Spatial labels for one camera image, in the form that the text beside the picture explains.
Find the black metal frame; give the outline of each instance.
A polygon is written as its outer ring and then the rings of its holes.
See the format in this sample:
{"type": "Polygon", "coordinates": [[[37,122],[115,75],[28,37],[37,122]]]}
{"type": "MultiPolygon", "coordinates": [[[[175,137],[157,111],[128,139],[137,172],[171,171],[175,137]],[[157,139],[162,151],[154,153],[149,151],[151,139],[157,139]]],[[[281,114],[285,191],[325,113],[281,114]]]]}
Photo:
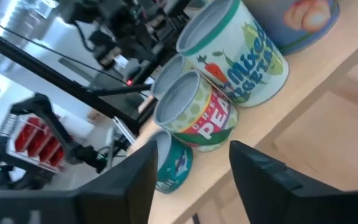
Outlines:
{"type": "Polygon", "coordinates": [[[0,54],[8,57],[39,77],[59,87],[109,118],[118,117],[134,133],[139,133],[141,124],[128,115],[109,105],[95,95],[89,94],[81,85],[69,80],[48,65],[0,37],[0,54]]]}

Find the wooden floor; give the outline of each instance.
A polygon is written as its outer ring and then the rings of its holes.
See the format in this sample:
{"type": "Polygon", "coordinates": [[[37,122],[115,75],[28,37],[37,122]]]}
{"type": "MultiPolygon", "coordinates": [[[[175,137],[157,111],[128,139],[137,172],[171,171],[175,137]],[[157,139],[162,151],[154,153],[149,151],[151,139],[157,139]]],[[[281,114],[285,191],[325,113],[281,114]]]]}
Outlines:
{"type": "MultiPolygon", "coordinates": [[[[274,148],[292,168],[341,190],[358,190],[358,65],[294,122],[274,148]]],[[[233,181],[198,215],[201,224],[249,223],[233,181]]]]}

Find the can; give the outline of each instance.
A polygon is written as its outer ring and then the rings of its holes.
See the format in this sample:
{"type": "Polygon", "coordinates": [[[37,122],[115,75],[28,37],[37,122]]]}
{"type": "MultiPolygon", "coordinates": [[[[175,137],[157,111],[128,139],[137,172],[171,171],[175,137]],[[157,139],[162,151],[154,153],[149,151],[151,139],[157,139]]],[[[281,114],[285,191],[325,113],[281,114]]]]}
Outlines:
{"type": "Polygon", "coordinates": [[[155,189],[169,194],[186,180],[193,163],[193,151],[164,129],[150,137],[157,142],[158,171],[155,189]]]}
{"type": "Polygon", "coordinates": [[[161,100],[162,96],[172,85],[172,83],[179,78],[180,75],[194,69],[195,66],[186,60],[186,58],[177,54],[173,56],[161,69],[160,74],[154,81],[151,92],[152,95],[161,100]]]}
{"type": "Polygon", "coordinates": [[[154,121],[201,151],[219,149],[237,124],[237,110],[197,70],[182,75],[157,103],[154,121]]]}
{"type": "Polygon", "coordinates": [[[242,0],[284,55],[316,42],[339,17],[337,0],[242,0]]]}
{"type": "Polygon", "coordinates": [[[177,50],[237,105],[274,96],[288,63],[240,0],[215,0],[187,24],[177,50]]]}

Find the carrot illustration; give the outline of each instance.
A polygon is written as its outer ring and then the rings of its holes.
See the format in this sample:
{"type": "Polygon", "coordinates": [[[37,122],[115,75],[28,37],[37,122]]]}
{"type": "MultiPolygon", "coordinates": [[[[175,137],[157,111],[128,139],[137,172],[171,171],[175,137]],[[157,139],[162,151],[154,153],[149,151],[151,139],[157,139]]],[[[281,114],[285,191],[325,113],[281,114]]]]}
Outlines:
{"type": "Polygon", "coordinates": [[[222,72],[221,68],[219,68],[218,65],[216,65],[215,63],[207,63],[206,62],[206,56],[202,57],[202,56],[199,55],[198,58],[197,58],[197,61],[199,63],[204,63],[205,64],[205,70],[207,70],[210,74],[212,74],[215,78],[217,78],[225,86],[226,86],[226,84],[229,83],[229,80],[224,75],[224,73],[222,72]]]}

